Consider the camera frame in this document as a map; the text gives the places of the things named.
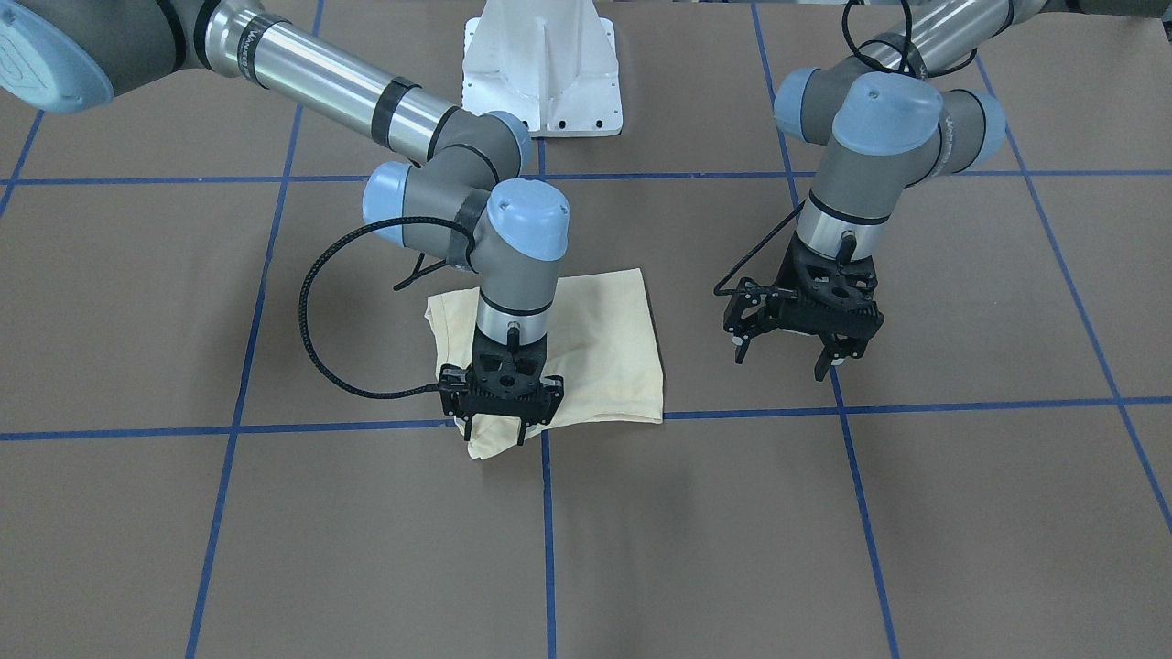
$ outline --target yellow cloth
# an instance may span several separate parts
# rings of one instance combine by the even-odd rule
[[[436,374],[444,364],[466,366],[479,288],[428,298],[436,338]],[[639,270],[565,277],[550,311],[545,375],[566,380],[566,398],[544,429],[592,421],[663,422],[663,368]],[[477,415],[468,455],[485,458],[517,444],[516,419]]]

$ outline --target blue tape line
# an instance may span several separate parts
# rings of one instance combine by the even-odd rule
[[[1172,176],[1172,169],[1031,169],[1027,171],[1030,176]]]
[[[984,80],[986,89],[988,89],[989,94],[996,98],[997,95],[993,90],[993,82],[989,80],[989,73],[986,70],[984,62],[981,61],[980,55],[976,56],[976,68],[981,72],[981,77]],[[1127,429],[1127,436],[1131,439],[1131,444],[1136,449],[1136,456],[1139,458],[1139,464],[1144,469],[1144,475],[1147,476],[1147,483],[1152,488],[1152,495],[1156,497],[1156,503],[1159,505],[1160,512],[1164,516],[1164,523],[1167,526],[1168,532],[1172,534],[1172,510],[1168,510],[1167,500],[1164,498],[1164,491],[1160,489],[1159,481],[1156,480],[1156,474],[1147,460],[1147,453],[1144,450],[1144,444],[1139,441],[1139,435],[1136,433],[1136,428],[1131,423],[1131,415],[1127,414],[1127,408],[1123,402],[1123,396],[1119,394],[1119,387],[1115,381],[1115,375],[1111,373],[1111,367],[1106,362],[1106,354],[1103,352],[1103,346],[1099,344],[1098,335],[1095,333],[1095,327],[1091,325],[1090,314],[1083,305],[1083,299],[1082,295],[1078,294],[1077,286],[1075,286],[1075,279],[1070,274],[1070,269],[1067,266],[1067,259],[1062,256],[1062,247],[1058,246],[1058,239],[1050,225],[1050,218],[1045,215],[1045,209],[1042,208],[1042,199],[1038,197],[1037,188],[1034,186],[1034,178],[1030,175],[1030,171],[1026,168],[1026,159],[1022,157],[1021,149],[1017,147],[1017,140],[1014,138],[1013,130],[1010,130],[1009,127],[1006,127],[1006,140],[1009,142],[1009,147],[1014,151],[1014,157],[1017,159],[1017,167],[1021,168],[1022,177],[1026,178],[1026,186],[1029,188],[1030,198],[1033,198],[1034,208],[1037,210],[1038,218],[1042,220],[1042,229],[1045,230],[1045,237],[1050,242],[1050,249],[1054,251],[1054,258],[1058,261],[1058,267],[1062,270],[1062,278],[1065,279],[1067,287],[1070,290],[1070,297],[1074,299],[1075,307],[1078,310],[1078,317],[1083,321],[1083,328],[1086,331],[1086,337],[1090,338],[1091,347],[1095,349],[1095,356],[1098,359],[1099,367],[1103,369],[1103,376],[1106,378],[1108,387],[1111,389],[1111,396],[1115,399],[1119,409],[1119,417],[1123,419],[1123,424]]]
[[[47,430],[34,433],[0,433],[0,442],[32,442],[41,440],[104,440],[132,437],[195,437],[227,435],[231,426],[205,428],[120,428],[111,430]]]
[[[887,632],[887,648],[892,659],[899,659],[899,640],[895,638],[895,625],[891,619],[891,606],[887,602],[887,585],[883,578],[883,566],[879,564],[879,548],[875,546],[874,534],[871,530],[871,512],[867,509],[867,496],[863,490],[863,476],[859,474],[859,461],[854,454],[854,440],[851,437],[851,424],[846,417],[846,406],[843,403],[843,388],[838,382],[838,369],[830,368],[830,382],[834,388],[834,405],[838,406],[838,422],[843,428],[843,444],[846,447],[846,460],[851,466],[851,478],[854,481],[854,498],[859,503],[859,517],[863,521],[863,536],[867,542],[867,555],[871,557],[871,573],[879,595],[879,609],[883,611],[884,630]]]
[[[666,412],[665,421],[695,421],[713,419],[777,419],[785,416],[829,416],[838,414],[834,407],[793,407],[781,409],[713,409],[697,412]]]
[[[1123,399],[1123,405],[1172,405],[1172,396],[1133,396]]]
[[[545,137],[537,138],[537,178],[547,181],[550,176],[545,171]]]
[[[765,89],[769,91],[769,107],[770,113],[772,113],[775,93],[774,93],[774,74],[769,68],[769,55],[765,53],[765,38],[761,33],[761,16],[757,15],[757,4],[754,2],[749,6],[752,13],[752,29],[757,34],[757,50],[761,53],[761,68],[765,72]],[[790,150],[785,145],[785,134],[781,129],[777,129],[777,143],[782,147],[782,164],[785,167],[785,181],[790,186],[790,202],[793,208],[798,206],[798,188],[797,183],[793,182],[793,168],[790,167]]]
[[[16,185],[191,185],[225,183],[360,183],[369,178],[360,175],[309,176],[173,176],[173,177],[109,177],[109,178],[22,178]]]
[[[325,9],[325,0],[318,0],[318,12],[313,20],[313,34],[316,36],[321,29],[321,14]],[[293,156],[297,154],[298,134],[301,130],[302,107],[298,106],[293,111],[293,127],[289,129],[288,149],[285,152],[285,168],[281,172],[285,181],[277,193],[277,208],[273,211],[272,229],[268,232],[268,245],[265,249],[265,264],[260,270],[260,283],[257,286],[257,304],[252,313],[252,327],[248,331],[248,346],[244,353],[244,365],[240,368],[240,392],[236,400],[236,410],[232,414],[232,426],[238,428],[244,416],[244,402],[248,392],[248,378],[252,372],[252,361],[257,351],[257,337],[260,333],[260,318],[265,307],[265,286],[268,281],[268,267],[273,260],[273,247],[277,244],[277,233],[281,225],[281,215],[285,212],[285,197],[288,192],[288,177],[293,172]],[[204,569],[199,575],[199,591],[196,595],[196,606],[191,614],[191,631],[188,636],[186,659],[195,659],[196,648],[199,645],[199,631],[203,626],[204,606],[207,603],[207,589],[211,585],[212,565],[216,562],[216,545],[219,542],[220,522],[224,519],[224,505],[227,502],[227,487],[232,478],[232,462],[236,458],[236,444],[238,433],[229,435],[227,446],[224,449],[224,467],[220,470],[220,483],[216,495],[216,509],[212,512],[212,525],[207,534],[207,550],[204,553]]]
[[[335,433],[350,430],[407,430],[413,428],[455,427],[450,419],[418,419],[404,421],[356,421],[339,423],[272,423],[240,426],[241,435],[271,435],[279,433]]]
[[[16,189],[16,183],[20,181],[20,172],[25,169],[25,161],[28,159],[28,152],[33,150],[33,141],[36,140],[36,133],[41,129],[41,120],[45,118],[45,110],[38,110],[36,116],[33,117],[33,125],[28,128],[28,135],[25,136],[25,145],[20,149],[20,157],[16,158],[16,165],[12,168],[12,176],[8,177],[8,183],[5,185],[4,197],[0,197],[0,217],[4,217],[4,211],[8,208],[8,202],[12,201],[12,192]]]
[[[1069,407],[1109,407],[1115,399],[1069,399],[996,402],[945,402],[922,405],[864,405],[846,408],[847,414],[917,414],[926,412],[993,412],[1011,409],[1061,409]]]
[[[676,179],[721,179],[721,178],[813,178],[816,171],[632,171],[632,172],[578,172],[578,174],[523,174],[519,178],[538,181],[676,181]],[[1172,176],[1172,170],[1161,169],[1118,169],[1118,170],[1030,170],[1030,176],[1042,177],[1088,177],[1088,176]],[[1018,177],[1021,170],[966,170],[954,176],[993,176]],[[158,184],[224,184],[224,183],[363,183],[369,175],[363,174],[322,174],[294,176],[175,176],[175,177],[89,177],[89,178],[0,178],[0,185],[158,185]]]
[[[280,176],[175,176],[175,177],[91,177],[91,178],[25,178],[19,185],[158,185],[193,183],[280,183]]]
[[[553,484],[550,477],[550,432],[541,432],[541,508],[545,515],[545,655],[558,657],[558,614],[553,563]]]
[[[850,416],[868,414],[927,414],[949,412],[1004,412],[1014,409],[1061,409],[1071,407],[1115,407],[1119,402],[1125,406],[1160,406],[1172,405],[1172,396],[1133,396],[1120,401],[1115,399],[1065,399],[1065,400],[1028,400],[1028,401],[992,401],[992,402],[946,402],[912,405],[872,405],[847,406],[844,408]],[[783,419],[791,416],[833,416],[837,407],[793,407],[774,409],[710,409],[690,412],[667,412],[665,421],[711,421],[721,419]],[[100,440],[131,437],[186,437],[196,435],[227,435],[236,430],[240,435],[263,435],[280,433],[333,433],[353,430],[403,430],[416,428],[451,427],[449,419],[409,419],[384,421],[345,421],[322,423],[272,423],[177,427],[177,428],[115,428],[96,430],[38,430],[23,433],[0,433],[2,442],[25,442],[38,440]]]
[[[227,444],[224,447],[224,466],[220,468],[219,488],[216,490],[216,510],[212,511],[212,528],[207,534],[207,549],[204,550],[204,566],[199,572],[199,592],[196,593],[196,609],[191,614],[191,631],[188,633],[185,659],[196,658],[199,629],[204,624],[204,605],[207,603],[207,585],[212,579],[212,563],[216,561],[216,545],[219,543],[220,519],[224,518],[224,504],[227,501],[227,482],[232,477],[236,440],[236,434],[229,435]]]

